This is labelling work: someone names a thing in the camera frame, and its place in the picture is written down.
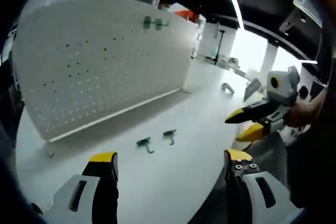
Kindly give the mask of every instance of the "human hand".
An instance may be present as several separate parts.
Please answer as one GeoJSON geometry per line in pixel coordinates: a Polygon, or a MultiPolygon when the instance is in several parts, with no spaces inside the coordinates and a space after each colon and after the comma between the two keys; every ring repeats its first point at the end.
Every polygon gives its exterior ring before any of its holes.
{"type": "Polygon", "coordinates": [[[285,123],[289,127],[301,127],[311,124],[315,119],[315,110],[312,104],[304,101],[297,101],[289,110],[285,123]]]}

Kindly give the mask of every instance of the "window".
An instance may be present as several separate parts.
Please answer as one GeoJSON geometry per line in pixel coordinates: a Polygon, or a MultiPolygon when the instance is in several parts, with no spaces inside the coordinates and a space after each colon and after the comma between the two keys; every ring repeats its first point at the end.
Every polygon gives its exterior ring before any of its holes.
{"type": "Polygon", "coordinates": [[[267,39],[247,30],[239,29],[230,57],[237,58],[241,71],[260,71],[267,48],[267,39]]]}
{"type": "Polygon", "coordinates": [[[301,72],[301,62],[294,55],[279,47],[272,71],[287,71],[291,66],[295,66],[298,72],[301,72]]]}

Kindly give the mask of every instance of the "white pegboard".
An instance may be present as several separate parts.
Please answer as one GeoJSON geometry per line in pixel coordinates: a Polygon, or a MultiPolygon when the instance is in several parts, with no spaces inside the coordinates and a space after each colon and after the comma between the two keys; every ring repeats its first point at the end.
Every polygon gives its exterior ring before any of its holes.
{"type": "Polygon", "coordinates": [[[150,5],[73,0],[20,21],[13,46],[26,109],[55,140],[180,89],[197,41],[195,24],[150,5]],[[169,26],[143,28],[145,16],[169,26]]]}

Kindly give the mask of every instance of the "white table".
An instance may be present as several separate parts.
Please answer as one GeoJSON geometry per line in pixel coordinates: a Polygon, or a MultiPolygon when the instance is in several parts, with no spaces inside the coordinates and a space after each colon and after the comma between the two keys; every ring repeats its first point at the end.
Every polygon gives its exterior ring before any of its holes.
{"type": "Polygon", "coordinates": [[[186,224],[202,205],[224,165],[237,126],[225,117],[242,105],[246,80],[192,60],[184,91],[143,105],[53,143],[44,142],[23,111],[17,136],[17,175],[27,199],[42,210],[94,153],[118,152],[120,224],[186,224]],[[223,82],[235,90],[221,90],[223,82]],[[176,129],[175,144],[163,140],[176,129]],[[136,142],[150,136],[149,154],[136,142]]]}

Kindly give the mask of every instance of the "white tabletop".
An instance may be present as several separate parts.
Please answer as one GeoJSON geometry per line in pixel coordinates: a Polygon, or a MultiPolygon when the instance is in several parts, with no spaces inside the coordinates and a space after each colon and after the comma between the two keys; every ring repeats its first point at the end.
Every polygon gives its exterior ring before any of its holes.
{"type": "Polygon", "coordinates": [[[198,60],[191,60],[184,91],[91,126],[53,143],[44,142],[27,111],[20,121],[17,175],[27,199],[47,210],[54,193],[90,156],[118,152],[118,222],[186,224],[213,188],[224,165],[236,125],[225,117],[243,102],[246,80],[198,60]],[[221,89],[223,82],[235,90],[221,89]],[[175,144],[163,140],[176,129],[175,144]],[[151,137],[149,154],[136,142],[151,137]]]}

